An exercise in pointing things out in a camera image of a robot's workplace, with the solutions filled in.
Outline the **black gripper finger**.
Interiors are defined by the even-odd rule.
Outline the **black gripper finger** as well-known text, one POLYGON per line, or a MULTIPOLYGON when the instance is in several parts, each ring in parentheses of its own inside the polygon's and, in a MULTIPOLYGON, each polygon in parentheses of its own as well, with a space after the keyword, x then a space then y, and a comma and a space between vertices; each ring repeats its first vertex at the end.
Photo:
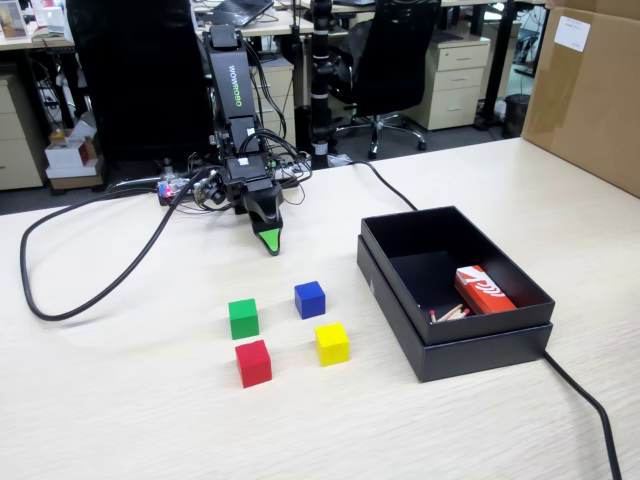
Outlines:
POLYGON ((244 191, 244 207, 248 212, 251 224, 253 222, 279 223, 279 253, 281 247, 281 233, 283 220, 280 213, 280 205, 284 201, 282 189, 279 185, 269 188, 244 191))
POLYGON ((256 238, 272 256, 279 254, 279 223, 253 222, 252 230, 256 238))

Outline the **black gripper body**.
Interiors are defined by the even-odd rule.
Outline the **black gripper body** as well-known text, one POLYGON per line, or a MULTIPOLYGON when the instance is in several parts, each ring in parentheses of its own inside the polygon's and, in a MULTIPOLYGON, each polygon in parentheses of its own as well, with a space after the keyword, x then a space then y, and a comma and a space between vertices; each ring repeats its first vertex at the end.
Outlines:
POLYGON ((245 157, 226 160, 226 173, 223 175, 226 193, 239 212, 247 212, 244 207, 244 191, 261 190, 274 186, 267 173, 264 154, 249 154, 245 157))

